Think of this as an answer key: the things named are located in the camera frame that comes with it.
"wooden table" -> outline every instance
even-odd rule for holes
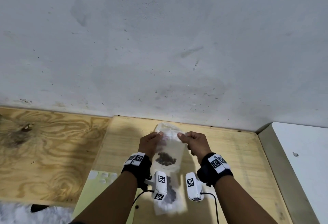
[[[0,200],[75,206],[109,121],[0,108]]]
[[[154,131],[160,121],[115,116],[96,156],[92,168],[121,173],[122,165],[138,150],[139,139]],[[235,179],[279,223],[292,223],[258,136],[253,132],[216,127],[173,123],[183,131],[206,135],[212,151],[219,153],[232,167]],[[150,194],[137,201],[134,214],[138,223],[216,223],[215,204],[211,198],[195,203],[187,199],[185,175],[199,169],[196,157],[186,150],[179,173],[183,211],[174,215],[155,216]],[[220,224],[226,223],[219,208]]]

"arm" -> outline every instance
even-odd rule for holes
[[[188,144],[191,154],[201,164],[204,156],[211,153],[206,136],[196,132],[178,134]],[[215,183],[215,192],[224,216],[229,224],[277,224],[277,222],[239,185],[232,176],[223,176]]]
[[[150,161],[155,155],[156,145],[163,133],[153,132],[140,139],[139,152],[145,153]],[[136,177],[124,171],[107,189],[104,190],[73,222],[85,224],[125,224],[138,188]]]

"hand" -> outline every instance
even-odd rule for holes
[[[191,151],[191,155],[197,156],[198,162],[201,164],[203,158],[211,153],[210,146],[208,145],[205,134],[199,134],[197,132],[187,132],[186,135],[178,133],[178,138],[188,144],[188,150]]]
[[[145,153],[150,161],[153,160],[153,156],[156,153],[157,143],[161,140],[163,132],[152,132],[140,139],[138,152]]]

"black wristband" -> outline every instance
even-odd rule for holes
[[[132,154],[129,159],[124,163],[123,171],[131,172],[137,179],[138,188],[141,188],[143,191],[147,190],[147,185],[145,180],[151,179],[150,167],[152,162],[147,155],[142,152]]]
[[[230,170],[228,163],[218,154],[207,154],[197,171],[199,180],[206,183],[207,186],[215,185],[223,176],[234,176]]]

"gray wall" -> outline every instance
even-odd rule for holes
[[[328,0],[0,0],[0,104],[328,126]]]

